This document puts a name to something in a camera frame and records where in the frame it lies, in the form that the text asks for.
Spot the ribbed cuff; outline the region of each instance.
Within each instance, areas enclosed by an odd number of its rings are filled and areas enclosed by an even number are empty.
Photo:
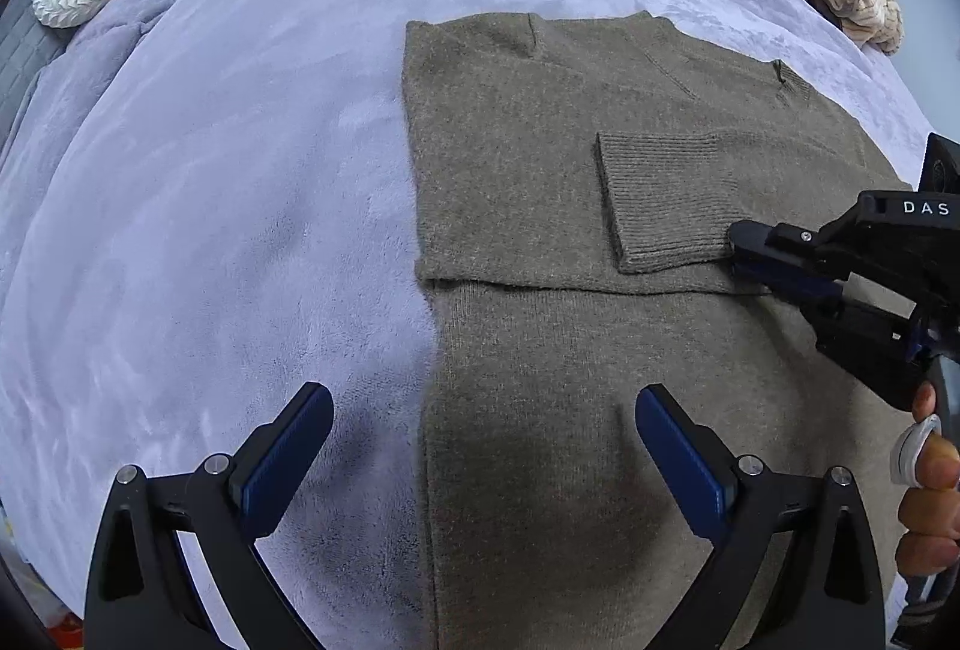
[[[718,134],[597,134],[621,273],[653,273],[728,254],[738,209]]]

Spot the knit fabric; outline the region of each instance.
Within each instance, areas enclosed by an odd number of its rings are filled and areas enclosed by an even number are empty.
[[[711,262],[736,216],[819,227],[868,184],[902,187],[858,124],[785,64],[646,14],[410,23],[403,93],[440,332],[421,420],[431,646],[649,642],[709,554],[635,431],[652,382],[734,453],[851,468],[889,584],[899,491],[877,453],[906,419],[797,310]]]

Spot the human hand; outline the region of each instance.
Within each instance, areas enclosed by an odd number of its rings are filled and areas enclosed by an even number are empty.
[[[913,401],[913,419],[920,423],[933,414],[936,392],[929,382],[920,385]],[[917,481],[899,505],[899,521],[908,533],[896,548],[896,568],[904,577],[929,576],[960,558],[960,454],[948,440],[931,433],[917,459]]]

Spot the fleece blanket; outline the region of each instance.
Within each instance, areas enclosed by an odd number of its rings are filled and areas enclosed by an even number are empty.
[[[192,470],[318,380],[334,430],[262,556],[326,646],[421,644],[436,334],[414,277],[404,26],[641,10],[783,59],[919,177],[929,126],[889,62],[802,0],[112,0],[74,38],[0,170],[0,495],[73,610],[117,468]]]

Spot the blue gripper pad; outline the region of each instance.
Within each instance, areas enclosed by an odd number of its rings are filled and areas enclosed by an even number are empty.
[[[727,530],[733,491],[729,480],[725,486],[714,476],[691,441],[697,426],[662,385],[648,385],[640,391],[635,415],[637,433],[673,493],[686,524],[694,535],[719,543]]]
[[[248,541],[274,533],[333,428],[333,397],[307,382],[277,419],[260,425],[234,456],[230,496]]]

